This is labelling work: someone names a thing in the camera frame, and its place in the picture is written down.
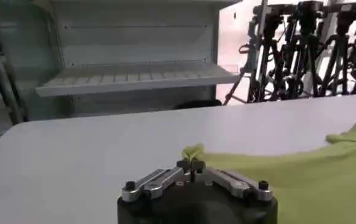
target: metal rack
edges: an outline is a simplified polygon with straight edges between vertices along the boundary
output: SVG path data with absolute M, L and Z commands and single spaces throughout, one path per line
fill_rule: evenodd
M 233 83 L 236 75 L 204 62 L 68 68 L 43 86 L 40 96 L 67 96 L 140 89 Z

